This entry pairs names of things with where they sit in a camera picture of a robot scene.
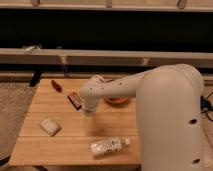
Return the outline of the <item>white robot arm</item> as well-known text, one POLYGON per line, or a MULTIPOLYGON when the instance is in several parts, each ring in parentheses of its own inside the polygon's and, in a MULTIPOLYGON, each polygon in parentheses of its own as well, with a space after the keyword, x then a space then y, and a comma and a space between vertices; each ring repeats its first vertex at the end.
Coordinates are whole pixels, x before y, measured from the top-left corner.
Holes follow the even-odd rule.
POLYGON ((134 97, 142 171, 204 171, 200 97, 204 81, 188 64, 165 65, 79 89, 86 114, 106 97, 134 97))

